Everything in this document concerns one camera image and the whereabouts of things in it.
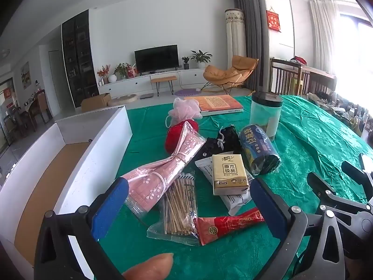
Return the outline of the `person's left hand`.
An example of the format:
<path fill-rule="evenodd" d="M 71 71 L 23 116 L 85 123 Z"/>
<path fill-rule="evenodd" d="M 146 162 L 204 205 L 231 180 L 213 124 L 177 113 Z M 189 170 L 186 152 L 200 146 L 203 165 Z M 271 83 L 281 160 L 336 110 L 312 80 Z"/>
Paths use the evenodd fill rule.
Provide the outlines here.
<path fill-rule="evenodd" d="M 161 253 L 150 259 L 137 264 L 124 273 L 122 276 L 125 279 L 166 279 L 171 272 L 173 266 L 173 253 Z"/>

